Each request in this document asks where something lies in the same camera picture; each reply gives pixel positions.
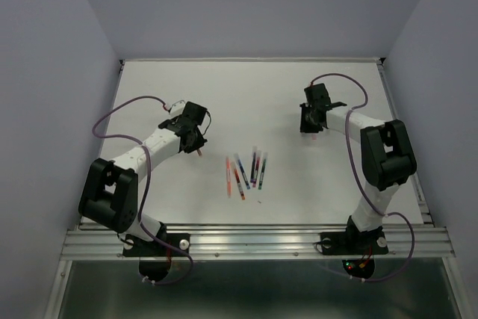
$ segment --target screw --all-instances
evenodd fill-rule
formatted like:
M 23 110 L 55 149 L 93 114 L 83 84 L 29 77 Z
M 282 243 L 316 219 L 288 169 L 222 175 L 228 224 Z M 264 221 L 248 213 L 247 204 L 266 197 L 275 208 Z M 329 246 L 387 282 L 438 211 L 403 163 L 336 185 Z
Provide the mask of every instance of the screw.
M 189 248 L 189 242 L 186 239 L 181 239 L 179 241 L 179 248 L 182 250 L 186 250 L 187 248 Z
M 376 243 L 380 248 L 385 248 L 387 246 L 387 240 L 383 237 L 380 237 L 379 239 L 377 239 Z

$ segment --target green marker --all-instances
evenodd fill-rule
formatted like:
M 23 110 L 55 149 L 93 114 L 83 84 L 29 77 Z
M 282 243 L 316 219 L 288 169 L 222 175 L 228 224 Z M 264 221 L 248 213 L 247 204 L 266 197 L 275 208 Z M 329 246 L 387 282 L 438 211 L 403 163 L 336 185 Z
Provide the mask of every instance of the green marker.
M 264 153 L 264 157 L 262 158 L 261 177 L 259 179 L 259 190 L 262 189 L 262 182 L 264 181 L 264 171 L 266 170 L 266 163 L 267 163 L 267 152 Z

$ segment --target orange marker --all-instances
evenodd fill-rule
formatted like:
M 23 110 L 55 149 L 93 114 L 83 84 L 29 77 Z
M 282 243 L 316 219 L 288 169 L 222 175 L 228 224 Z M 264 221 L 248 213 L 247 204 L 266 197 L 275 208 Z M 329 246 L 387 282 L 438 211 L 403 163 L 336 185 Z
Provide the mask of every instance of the orange marker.
M 242 191 L 242 185 L 240 184 L 238 169 L 236 168 L 236 163 L 234 161 L 231 163 L 231 167 L 232 167 L 232 170 L 234 171 L 234 174 L 236 176 L 236 181 L 238 182 L 238 190 L 239 190 L 239 193 L 240 193 L 240 197 L 244 201 L 246 199 L 246 196 L 244 196 L 244 191 Z
M 231 164 L 229 157 L 226 156 L 226 181 L 227 181 L 227 197 L 231 198 Z

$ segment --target marker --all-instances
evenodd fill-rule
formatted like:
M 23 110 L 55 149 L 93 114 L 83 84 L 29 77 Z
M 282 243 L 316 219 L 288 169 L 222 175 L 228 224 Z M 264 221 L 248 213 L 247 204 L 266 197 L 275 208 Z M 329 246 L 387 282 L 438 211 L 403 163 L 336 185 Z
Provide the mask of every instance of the marker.
M 251 183 L 254 184 L 254 169 L 255 169 L 255 153 L 257 152 L 257 146 L 252 148 L 252 166 L 251 166 Z
M 252 185 L 255 188 L 257 184 L 257 177 L 259 174 L 259 164 L 261 163 L 261 151 L 257 151 L 257 156 L 255 157 L 255 169 L 254 169 L 254 184 Z
M 231 162 L 231 167 L 232 167 L 232 170 L 234 171 L 234 174 L 236 176 L 236 181 L 238 182 L 238 190 L 239 190 L 239 193 L 240 193 L 240 197 L 244 201 L 246 199 L 246 196 L 244 196 L 244 191 L 242 191 L 242 186 L 240 185 L 240 178 L 239 178 L 238 169 L 236 168 L 236 164 L 234 162 Z
M 264 157 L 262 158 L 261 178 L 259 179 L 259 190 L 262 189 L 262 182 L 264 181 L 264 171 L 266 170 L 266 163 L 267 163 L 267 152 L 264 153 Z
M 240 162 L 239 154 L 235 153 L 234 158 L 236 162 L 238 163 L 240 173 L 242 173 L 242 178 L 244 179 L 244 183 L 246 184 L 247 189 L 250 190 L 251 187 L 249 186 L 249 182 L 247 181 L 246 172 L 244 172 L 244 167 L 242 167 L 242 162 Z
M 227 197 L 231 198 L 231 164 L 229 157 L 226 156 L 226 181 L 227 181 Z

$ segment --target gray wall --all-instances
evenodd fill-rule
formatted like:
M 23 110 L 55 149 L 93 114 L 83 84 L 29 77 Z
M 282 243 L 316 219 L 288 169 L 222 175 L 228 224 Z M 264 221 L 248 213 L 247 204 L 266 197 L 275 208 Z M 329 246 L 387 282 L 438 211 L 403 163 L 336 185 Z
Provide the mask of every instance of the gray wall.
M 386 56 L 419 0 L 89 0 L 121 58 Z
M 385 62 L 426 200 L 478 314 L 478 0 L 421 0 Z
M 119 64 L 87 0 L 0 5 L 0 317 L 42 318 Z

